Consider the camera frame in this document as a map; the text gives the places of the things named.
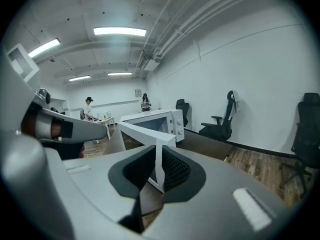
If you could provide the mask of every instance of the ceiling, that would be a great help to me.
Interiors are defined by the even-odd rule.
[[[132,72],[126,78],[145,78],[139,60],[148,55],[161,61],[167,46],[175,45],[170,41],[176,29],[193,22],[199,10],[202,21],[209,17],[212,1],[217,6],[224,0],[30,0],[12,22],[5,46],[21,43],[30,53],[58,38],[60,45],[33,59],[42,72],[66,84],[76,76],[91,75],[88,81],[94,81],[126,71]],[[95,27],[107,26],[142,28],[146,35],[94,34]]]

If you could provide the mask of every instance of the person wearing cap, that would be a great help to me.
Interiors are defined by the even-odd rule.
[[[150,107],[151,107],[150,99],[148,99],[147,94],[144,93],[141,101],[142,112],[150,111]]]
[[[85,100],[85,106],[83,108],[83,113],[84,113],[84,120],[85,121],[89,121],[93,118],[92,114],[91,114],[91,106],[90,103],[93,102],[94,100],[91,97],[86,98]]]

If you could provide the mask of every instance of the ceiling light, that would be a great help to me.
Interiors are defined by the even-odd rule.
[[[93,29],[95,35],[106,35],[106,34],[125,34],[135,35],[144,37],[147,30],[142,28],[134,27],[95,27]]]
[[[30,52],[28,55],[33,58],[34,56],[38,55],[39,53],[42,53],[45,50],[50,49],[51,47],[60,45],[59,40],[56,38],[51,42],[47,42],[46,44],[40,46],[39,48],[33,50],[32,52]]]
[[[72,81],[77,81],[77,80],[82,80],[82,79],[87,79],[87,78],[91,78],[91,76],[90,75],[79,76],[79,77],[71,78],[71,79],[69,79],[69,81],[72,82]]]
[[[108,76],[119,76],[119,75],[132,75],[131,72],[123,72],[123,73],[108,73]]]

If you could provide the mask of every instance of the white table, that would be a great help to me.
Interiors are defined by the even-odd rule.
[[[94,121],[94,123],[98,123],[98,124],[104,124],[105,127],[106,127],[106,132],[108,134],[108,138],[109,140],[111,139],[111,136],[110,136],[110,132],[109,132],[109,125],[113,124],[113,126],[115,126],[115,120],[114,120],[114,117],[111,116],[107,119],[102,119],[101,121]]]

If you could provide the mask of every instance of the black office chair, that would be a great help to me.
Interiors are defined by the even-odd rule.
[[[199,134],[217,141],[226,141],[231,137],[231,121],[229,120],[233,105],[235,103],[234,92],[231,90],[227,94],[228,105],[226,106],[225,116],[223,123],[221,121],[223,118],[221,116],[211,116],[216,119],[217,124],[212,123],[201,123],[204,128],[199,131]]]
[[[306,171],[306,167],[313,169],[320,168],[320,96],[318,93],[305,93],[303,101],[298,103],[299,120],[297,130],[291,150],[295,153],[298,161],[295,165],[282,163],[280,169],[284,166],[294,170],[294,174],[283,181],[280,188],[288,183],[294,177],[301,179],[303,193],[306,193],[305,176],[311,179],[311,173]]]
[[[187,113],[188,113],[189,107],[190,107],[190,104],[185,103],[184,99],[178,99],[176,101],[175,109],[182,110],[183,127],[186,127],[186,125],[188,124]]]

